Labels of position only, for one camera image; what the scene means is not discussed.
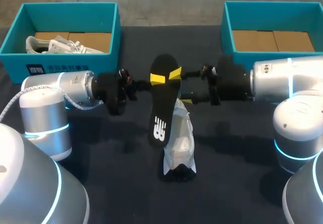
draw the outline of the cardboard box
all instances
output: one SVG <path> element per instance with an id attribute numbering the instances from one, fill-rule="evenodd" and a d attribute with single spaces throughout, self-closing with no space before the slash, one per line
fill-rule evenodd
<path id="1" fill-rule="evenodd" d="M 248 45 L 243 45 L 236 30 L 257 31 L 243 36 L 254 42 L 244 40 Z M 221 40 L 224 54 L 247 69 L 256 61 L 323 55 L 323 7 L 316 2 L 227 1 Z"/>
<path id="2" fill-rule="evenodd" d="M 237 51 L 304 51 L 314 52 L 307 32 L 233 31 Z"/>
<path id="3" fill-rule="evenodd" d="M 56 34 L 64 37 L 62 32 L 91 33 L 86 36 L 85 44 L 105 53 L 27 54 L 26 38 L 34 36 L 36 32 L 52 32 L 43 37 L 47 40 L 55 38 Z M 91 70 L 95 74 L 116 72 L 120 40 L 121 24 L 117 3 L 28 3 L 22 4 L 8 31 L 0 48 L 0 60 L 16 84 L 37 74 L 83 70 Z"/>

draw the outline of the cardboard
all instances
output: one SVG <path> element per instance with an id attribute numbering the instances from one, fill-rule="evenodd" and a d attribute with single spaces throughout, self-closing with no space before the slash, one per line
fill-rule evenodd
<path id="1" fill-rule="evenodd" d="M 278 51 L 272 31 L 257 31 L 259 51 Z"/>
<path id="2" fill-rule="evenodd" d="M 278 51 L 271 31 L 233 31 L 237 51 Z"/>
<path id="3" fill-rule="evenodd" d="M 85 33 L 70 33 L 69 41 L 77 42 L 79 41 L 82 45 L 85 43 Z"/>
<path id="4" fill-rule="evenodd" d="M 58 35 L 64 39 L 68 39 L 69 32 L 36 32 L 35 37 L 39 40 L 50 41 L 55 39 Z"/>
<path id="5" fill-rule="evenodd" d="M 279 51 L 310 51 L 315 52 L 307 32 L 274 31 Z"/>
<path id="6" fill-rule="evenodd" d="M 111 33 L 69 33 L 69 32 L 36 32 L 35 37 L 40 40 L 52 40 L 61 36 L 72 42 L 79 41 L 86 47 L 109 53 Z"/>
<path id="7" fill-rule="evenodd" d="M 84 46 L 109 53 L 111 33 L 86 33 Z"/>
<path id="8" fill-rule="evenodd" d="M 315 52 L 307 32 L 234 30 L 236 51 Z"/>
<path id="9" fill-rule="evenodd" d="M 70 33 L 69 40 L 79 41 L 86 47 L 109 53 L 111 33 Z"/>
<path id="10" fill-rule="evenodd" d="M 237 51 L 259 51 L 257 31 L 233 31 Z"/>

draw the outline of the shoe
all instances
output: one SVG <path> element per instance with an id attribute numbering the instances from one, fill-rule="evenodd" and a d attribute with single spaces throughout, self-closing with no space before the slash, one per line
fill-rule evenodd
<path id="1" fill-rule="evenodd" d="M 74 43 L 62 38 L 61 36 L 57 36 L 55 39 L 50 41 L 38 40 L 33 36 L 29 36 L 26 39 L 26 52 L 28 54 L 103 53 L 102 51 L 80 45 L 79 41 Z"/>
<path id="2" fill-rule="evenodd" d="M 175 103 L 170 139 L 164 152 L 164 176 L 185 181 L 196 175 L 193 127 L 189 113 L 179 99 Z"/>

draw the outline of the cable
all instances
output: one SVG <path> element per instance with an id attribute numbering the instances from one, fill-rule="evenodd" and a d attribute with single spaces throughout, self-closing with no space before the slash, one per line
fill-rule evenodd
<path id="1" fill-rule="evenodd" d="M 100 104 L 103 104 L 102 101 L 99 101 L 99 103 L 95 106 L 92 106 L 92 107 L 82 107 L 80 105 L 78 105 L 77 103 L 75 103 L 69 96 L 67 93 L 65 93 L 62 89 L 60 88 L 57 88 L 57 87 L 54 87 L 54 86 L 51 86 L 51 85 L 37 85 L 37 86 L 32 86 L 32 87 L 29 87 L 29 88 L 26 88 L 20 92 L 18 92 L 10 101 L 9 103 L 6 105 L 5 109 L 2 111 L 2 113 L 0 114 L 0 122 L 3 120 L 3 118 L 5 117 L 6 113 L 8 112 L 8 110 L 10 109 L 10 107 L 14 104 L 14 102 L 16 102 L 17 99 L 19 99 L 19 97 L 29 91 L 32 91 L 32 90 L 37 90 L 37 89 L 57 89 L 58 91 L 60 91 L 64 98 L 69 102 L 71 103 L 72 106 L 74 106 L 75 108 L 77 109 L 80 109 L 80 110 L 90 110 L 90 109 L 93 109 L 95 107 L 97 107 L 98 105 Z"/>

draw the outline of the black insole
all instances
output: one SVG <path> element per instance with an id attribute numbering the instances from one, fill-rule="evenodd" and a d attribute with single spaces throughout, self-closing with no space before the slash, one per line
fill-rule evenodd
<path id="1" fill-rule="evenodd" d="M 170 72 L 178 69 L 176 60 L 168 54 L 158 56 L 150 68 L 150 73 L 164 76 L 165 83 L 152 85 L 152 110 L 149 121 L 149 144 L 165 147 L 168 144 L 173 111 L 181 87 L 181 79 L 170 80 Z"/>

